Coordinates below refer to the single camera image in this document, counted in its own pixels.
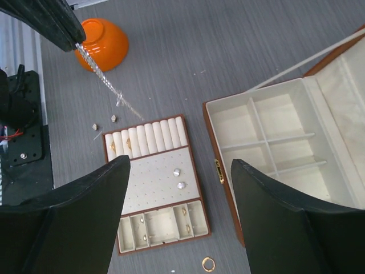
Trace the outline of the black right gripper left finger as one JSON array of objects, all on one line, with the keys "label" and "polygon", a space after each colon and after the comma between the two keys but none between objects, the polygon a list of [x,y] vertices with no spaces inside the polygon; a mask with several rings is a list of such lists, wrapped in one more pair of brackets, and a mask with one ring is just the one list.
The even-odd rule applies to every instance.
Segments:
[{"label": "black right gripper left finger", "polygon": [[1,207],[2,273],[107,273],[131,163],[118,156],[19,205]]}]

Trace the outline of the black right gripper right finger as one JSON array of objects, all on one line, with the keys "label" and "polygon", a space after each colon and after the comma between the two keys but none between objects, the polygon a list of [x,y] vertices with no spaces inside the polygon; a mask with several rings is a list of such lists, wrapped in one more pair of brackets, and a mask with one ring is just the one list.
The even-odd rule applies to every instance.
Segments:
[{"label": "black right gripper right finger", "polygon": [[251,273],[363,273],[364,211],[317,199],[241,159],[231,176]]}]

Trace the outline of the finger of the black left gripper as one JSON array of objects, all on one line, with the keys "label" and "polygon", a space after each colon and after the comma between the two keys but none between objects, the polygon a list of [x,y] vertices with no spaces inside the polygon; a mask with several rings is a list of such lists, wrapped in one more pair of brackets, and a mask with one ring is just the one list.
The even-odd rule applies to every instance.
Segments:
[{"label": "finger of the black left gripper", "polygon": [[66,1],[4,0],[1,12],[30,26],[65,52],[86,40],[84,29]]}]

